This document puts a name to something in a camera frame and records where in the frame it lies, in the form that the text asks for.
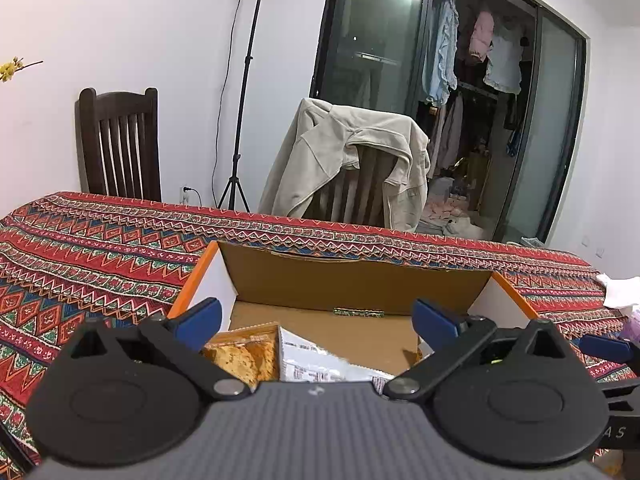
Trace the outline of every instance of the cardboard box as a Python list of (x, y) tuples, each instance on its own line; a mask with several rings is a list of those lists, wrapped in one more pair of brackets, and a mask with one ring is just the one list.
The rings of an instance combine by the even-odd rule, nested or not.
[[(315, 258), (225, 242), (207, 248), (169, 317), (194, 304), (195, 296), (217, 297), (230, 329), (277, 322), (353, 364), (389, 374), (415, 363), (418, 338), (410, 314), (416, 298), (505, 328), (536, 317), (496, 272)], [(336, 308), (356, 315), (338, 316)], [(383, 317), (357, 315), (363, 311)]]

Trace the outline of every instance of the red patterned tablecloth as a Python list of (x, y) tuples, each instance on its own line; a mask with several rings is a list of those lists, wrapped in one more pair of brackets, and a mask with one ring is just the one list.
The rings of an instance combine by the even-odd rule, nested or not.
[[(317, 256), (500, 272), (570, 340), (614, 333), (596, 270), (572, 254), (494, 242), (59, 192), (0, 220), (0, 420), (37, 457), (24, 407), (85, 317), (112, 326), (168, 312), (211, 240)], [(600, 380), (628, 368), (578, 356)], [(0, 452), (0, 459), (5, 459)], [(0, 466), (0, 479), (16, 478)]]

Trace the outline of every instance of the pink shirt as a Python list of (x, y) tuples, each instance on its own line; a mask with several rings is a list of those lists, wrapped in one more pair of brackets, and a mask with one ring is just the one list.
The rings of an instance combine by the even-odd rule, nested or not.
[(469, 55), (478, 58), (481, 62), (486, 59), (486, 53), (494, 36), (494, 17), (487, 10), (478, 14), (471, 41), (469, 42)]

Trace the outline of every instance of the white shirt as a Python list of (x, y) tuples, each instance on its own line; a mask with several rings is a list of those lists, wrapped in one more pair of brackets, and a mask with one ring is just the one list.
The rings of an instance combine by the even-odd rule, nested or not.
[(484, 82), (500, 92), (520, 93), (520, 60), (522, 59), (522, 28), (513, 22), (500, 23), (494, 30), (492, 46), (487, 52)]

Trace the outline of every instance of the white tissue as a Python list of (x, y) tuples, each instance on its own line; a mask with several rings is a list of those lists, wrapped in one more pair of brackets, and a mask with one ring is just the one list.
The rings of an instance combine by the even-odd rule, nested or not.
[(612, 280), (606, 274), (596, 276), (597, 282), (607, 289), (604, 306), (607, 308), (625, 308), (623, 314), (640, 309), (640, 276), (628, 280)]

